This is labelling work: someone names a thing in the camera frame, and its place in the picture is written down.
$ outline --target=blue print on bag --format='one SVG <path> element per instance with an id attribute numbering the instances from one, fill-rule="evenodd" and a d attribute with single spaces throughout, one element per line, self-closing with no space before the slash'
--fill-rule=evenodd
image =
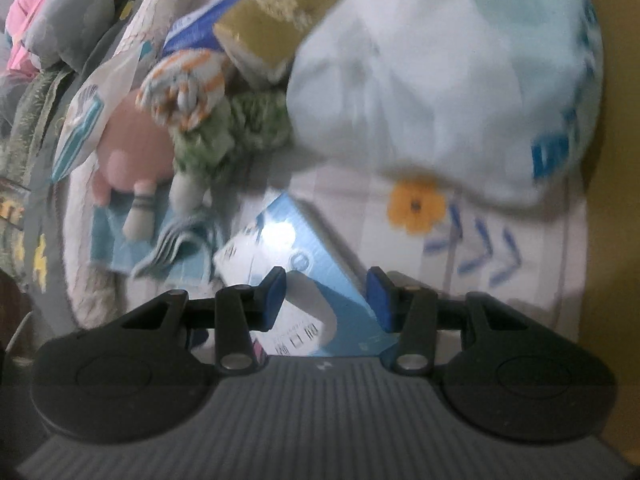
<path id="1" fill-rule="evenodd" d="M 538 137 L 531 147 L 533 179 L 539 180 L 555 173 L 569 158 L 569 137 L 558 132 Z"/>

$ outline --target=green patterned fabric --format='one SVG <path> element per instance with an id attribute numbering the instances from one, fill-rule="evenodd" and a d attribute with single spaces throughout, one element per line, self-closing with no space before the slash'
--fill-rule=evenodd
<path id="1" fill-rule="evenodd" d="M 280 148 L 291 137 L 284 92 L 247 92 L 223 98 L 193 130 L 172 131 L 175 169 L 204 182 L 218 182 L 249 154 Z"/>
<path id="2" fill-rule="evenodd" d="M 33 164 L 42 146 L 56 96 L 71 73 L 69 67 L 60 64 L 40 72 L 27 86 L 15 113 L 11 136 L 0 155 L 1 176 L 20 186 L 30 186 Z M 24 267 L 22 244 L 22 232 L 0 220 L 0 269 L 18 282 L 22 281 Z"/>

